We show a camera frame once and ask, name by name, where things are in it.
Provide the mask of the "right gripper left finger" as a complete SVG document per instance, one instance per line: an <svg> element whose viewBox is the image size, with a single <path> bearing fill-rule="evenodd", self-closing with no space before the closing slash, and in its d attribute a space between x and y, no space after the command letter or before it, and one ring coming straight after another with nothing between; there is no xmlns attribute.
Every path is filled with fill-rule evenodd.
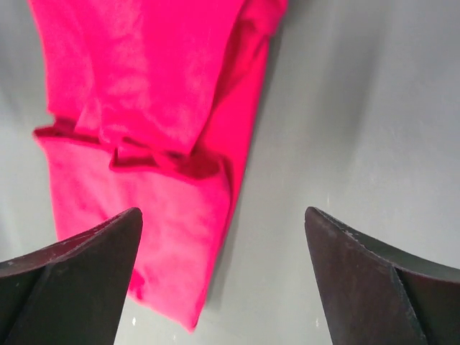
<svg viewBox="0 0 460 345"><path fill-rule="evenodd" d="M1 263L2 344L113 344L142 234L130 208Z"/></svg>

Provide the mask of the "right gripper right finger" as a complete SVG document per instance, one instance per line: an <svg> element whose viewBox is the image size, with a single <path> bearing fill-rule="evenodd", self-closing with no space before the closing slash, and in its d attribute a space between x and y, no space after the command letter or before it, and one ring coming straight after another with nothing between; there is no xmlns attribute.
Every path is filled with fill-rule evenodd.
<svg viewBox="0 0 460 345"><path fill-rule="evenodd" d="M357 231L322 210L305 235L333 344L458 344L459 270Z"/></svg>

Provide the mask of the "red t shirt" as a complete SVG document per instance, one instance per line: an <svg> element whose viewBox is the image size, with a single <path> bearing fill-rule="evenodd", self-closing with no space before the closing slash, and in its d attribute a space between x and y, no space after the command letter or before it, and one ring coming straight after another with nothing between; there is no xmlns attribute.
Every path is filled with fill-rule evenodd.
<svg viewBox="0 0 460 345"><path fill-rule="evenodd" d="M193 331L236 209L286 1L31 1L64 240L142 211L130 296Z"/></svg>

